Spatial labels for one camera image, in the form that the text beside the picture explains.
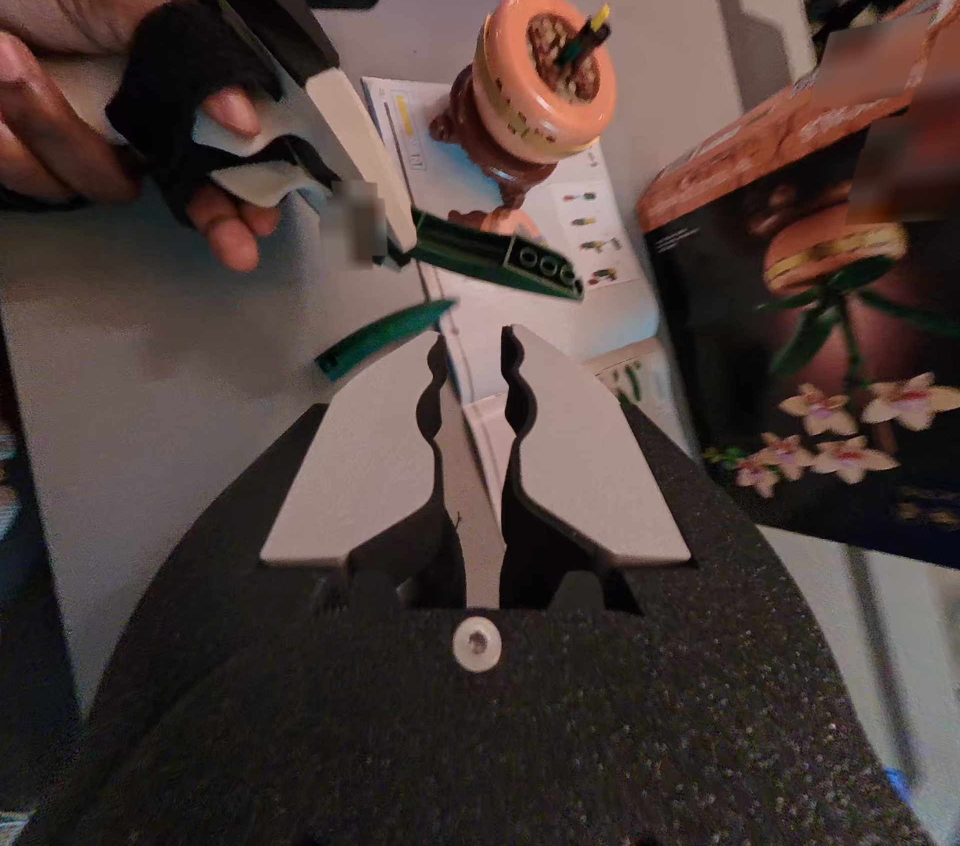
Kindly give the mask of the slim green toy leaf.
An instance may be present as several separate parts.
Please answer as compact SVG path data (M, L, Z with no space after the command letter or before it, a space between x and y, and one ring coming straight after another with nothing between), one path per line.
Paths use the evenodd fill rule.
M321 351L314 364L330 383L336 383L391 345L434 329L458 304L457 298L426 300L390 312Z

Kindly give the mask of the peach toy flower pot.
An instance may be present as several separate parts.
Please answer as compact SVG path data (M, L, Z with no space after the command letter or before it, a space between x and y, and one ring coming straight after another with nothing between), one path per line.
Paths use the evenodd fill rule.
M598 143L618 97L610 16L608 3L584 14L568 0L501 0L486 16L428 132L458 147L499 201L490 209L445 206L448 221L520 232L527 194Z

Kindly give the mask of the dark green studded toy leaf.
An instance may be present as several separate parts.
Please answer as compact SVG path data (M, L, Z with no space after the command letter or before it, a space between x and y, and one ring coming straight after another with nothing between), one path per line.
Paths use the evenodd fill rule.
M400 252L398 263L417 261L469 279L503 288L581 303L586 288L571 261L561 252L519 233L465 227L413 209L416 241Z

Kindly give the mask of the grey desk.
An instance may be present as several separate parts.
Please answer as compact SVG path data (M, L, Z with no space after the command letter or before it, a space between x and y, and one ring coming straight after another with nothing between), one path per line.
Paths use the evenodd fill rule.
M449 83L499 0L322 12L345 72ZM594 0L572 0L588 8ZM626 219L674 155L742 111L719 0L611 0L640 52L603 151ZM806 72L799 0L753 5L786 74ZM186 529L304 411L309 361L414 303L417 272L343 272L286 213L259 271L230 273L148 191L136 204L2 219L2 308L80 714L149 580Z

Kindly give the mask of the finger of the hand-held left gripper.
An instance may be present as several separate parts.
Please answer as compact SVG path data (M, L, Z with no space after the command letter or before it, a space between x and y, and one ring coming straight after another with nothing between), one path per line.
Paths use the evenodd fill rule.
M319 118L323 163L354 189L365 184L368 193L376 194L390 243L402 255L409 254L417 245L410 194L349 78L341 69L327 69L309 78L304 91Z

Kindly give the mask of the toy orchid set box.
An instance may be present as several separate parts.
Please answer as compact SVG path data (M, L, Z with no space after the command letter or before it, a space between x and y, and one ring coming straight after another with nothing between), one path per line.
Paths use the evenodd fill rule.
M958 569L958 0L720 0L743 115L638 217L710 475L759 526Z

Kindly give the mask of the toy instruction booklet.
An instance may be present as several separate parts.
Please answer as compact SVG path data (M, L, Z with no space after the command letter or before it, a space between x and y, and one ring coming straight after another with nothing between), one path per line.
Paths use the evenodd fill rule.
M502 208L496 183L463 149L433 139L429 123L450 98L447 84L365 77L370 112L413 203L423 212L474 229L519 234L565 256L582 280L584 298L557 299L424 267L431 288L450 287L462 317L521 323L586 359L652 336L656 302L625 228L598 145L560 163L526 195L520 209Z

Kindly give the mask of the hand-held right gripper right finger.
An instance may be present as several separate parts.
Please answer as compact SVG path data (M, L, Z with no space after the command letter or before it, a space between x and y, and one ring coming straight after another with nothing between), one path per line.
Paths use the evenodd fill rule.
M689 563L690 549L619 400L522 324L504 327L510 484L581 549L613 567Z

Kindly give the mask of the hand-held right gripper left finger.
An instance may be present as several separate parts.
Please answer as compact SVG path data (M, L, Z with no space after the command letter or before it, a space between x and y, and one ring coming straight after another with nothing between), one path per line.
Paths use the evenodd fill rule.
M274 567L422 568L448 515L440 391L447 344L426 332L333 396L260 560Z

